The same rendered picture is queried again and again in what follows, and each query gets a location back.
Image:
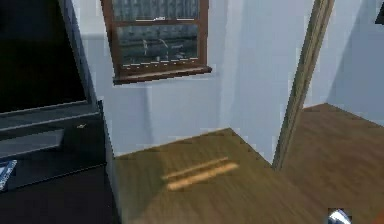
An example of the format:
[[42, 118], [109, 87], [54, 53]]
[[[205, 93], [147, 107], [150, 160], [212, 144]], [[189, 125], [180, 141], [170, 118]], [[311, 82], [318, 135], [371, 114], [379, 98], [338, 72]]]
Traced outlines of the black television stand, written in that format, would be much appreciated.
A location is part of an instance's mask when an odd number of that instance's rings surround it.
[[68, 128], [56, 147], [0, 158], [16, 160], [0, 191], [0, 224], [121, 224], [107, 174], [104, 108], [86, 126]]

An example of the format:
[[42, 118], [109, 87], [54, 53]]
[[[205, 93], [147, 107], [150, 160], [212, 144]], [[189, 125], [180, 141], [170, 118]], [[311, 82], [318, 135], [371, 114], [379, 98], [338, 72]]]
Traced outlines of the black television set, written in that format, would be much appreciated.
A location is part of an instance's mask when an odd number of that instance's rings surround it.
[[0, 0], [0, 158], [56, 147], [100, 117], [65, 0]]

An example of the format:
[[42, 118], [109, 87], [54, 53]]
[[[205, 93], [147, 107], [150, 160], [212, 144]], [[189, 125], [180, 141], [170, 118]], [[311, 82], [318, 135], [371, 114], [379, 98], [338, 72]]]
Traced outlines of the shiny silver object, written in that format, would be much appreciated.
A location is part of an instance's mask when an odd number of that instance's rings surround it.
[[328, 215], [327, 224], [352, 224], [352, 221], [342, 209], [336, 209]]

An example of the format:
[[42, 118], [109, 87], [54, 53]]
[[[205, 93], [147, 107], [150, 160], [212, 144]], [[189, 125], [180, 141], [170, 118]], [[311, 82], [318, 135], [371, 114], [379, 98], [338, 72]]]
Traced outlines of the blue white book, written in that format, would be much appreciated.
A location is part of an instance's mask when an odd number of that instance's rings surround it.
[[0, 191], [3, 191], [6, 188], [7, 181], [16, 165], [16, 160], [0, 162]]

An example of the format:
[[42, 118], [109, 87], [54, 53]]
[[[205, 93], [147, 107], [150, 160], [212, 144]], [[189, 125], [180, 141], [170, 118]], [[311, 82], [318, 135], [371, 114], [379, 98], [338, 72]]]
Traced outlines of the dark wall picture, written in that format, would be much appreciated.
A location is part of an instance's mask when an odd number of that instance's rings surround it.
[[384, 2], [380, 6], [380, 10], [375, 20], [376, 24], [384, 25]]

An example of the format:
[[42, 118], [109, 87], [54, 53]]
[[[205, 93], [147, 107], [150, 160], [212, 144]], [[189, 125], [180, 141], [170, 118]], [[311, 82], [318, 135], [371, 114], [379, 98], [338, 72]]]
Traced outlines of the brown framed window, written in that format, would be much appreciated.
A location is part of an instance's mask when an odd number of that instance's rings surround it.
[[209, 0], [100, 0], [116, 85], [209, 73]]

